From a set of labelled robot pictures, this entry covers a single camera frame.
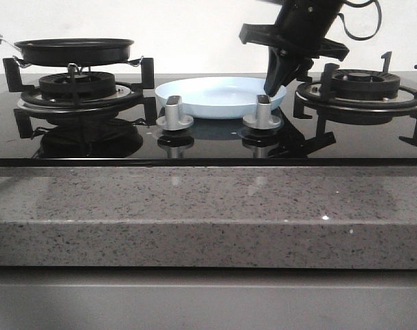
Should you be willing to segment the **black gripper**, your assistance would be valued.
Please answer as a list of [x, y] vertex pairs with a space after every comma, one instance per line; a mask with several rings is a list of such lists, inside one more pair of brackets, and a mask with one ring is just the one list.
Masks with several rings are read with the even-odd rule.
[[269, 48], [264, 91], [277, 94], [281, 86], [294, 80], [310, 83], [312, 58], [325, 56], [342, 61], [349, 49], [326, 38], [343, 5], [342, 1], [283, 1], [274, 24], [244, 24], [239, 38]]

